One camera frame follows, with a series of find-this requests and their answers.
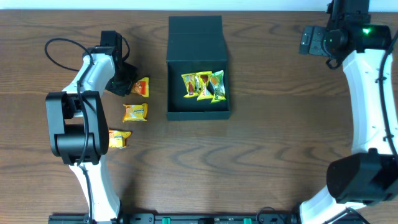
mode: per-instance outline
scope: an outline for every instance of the green snack packet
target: green snack packet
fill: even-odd
[[[210,83],[214,89],[214,96],[210,103],[218,103],[220,101],[226,100],[223,77],[224,70],[211,74]]]

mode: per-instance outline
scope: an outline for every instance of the green led light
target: green led light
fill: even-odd
[[[370,30],[370,29],[365,29],[365,28],[363,28],[363,29],[362,29],[362,32],[363,32],[364,34],[368,35],[368,34],[371,32],[371,30]]]

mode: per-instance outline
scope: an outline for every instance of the box lid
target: box lid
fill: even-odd
[[[227,60],[221,16],[170,16],[167,61]]]

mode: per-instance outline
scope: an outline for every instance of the green connector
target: green connector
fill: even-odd
[[[170,224],[172,222],[171,218],[162,218],[162,224]]]
[[[243,224],[251,224],[251,218],[244,218]]]

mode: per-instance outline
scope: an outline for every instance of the wooden table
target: wooden table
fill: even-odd
[[[222,15],[230,52],[233,114],[227,121],[168,122],[168,16]],[[0,223],[46,223],[57,212],[88,212],[80,185],[49,145],[45,96],[75,77],[44,55],[66,37],[86,47],[101,30],[130,43],[128,62],[150,77],[150,98],[105,93],[108,126],[131,130],[108,165],[128,212],[254,213],[290,210],[324,185],[330,162],[350,155],[353,122],[342,69],[299,55],[305,25],[322,12],[2,11],[0,13]],[[395,32],[398,14],[373,13]],[[50,55],[80,68],[82,50],[53,44]],[[394,87],[398,64],[394,64]],[[122,123],[123,103],[149,104],[148,122]],[[396,223],[398,201],[365,208],[371,223]]]

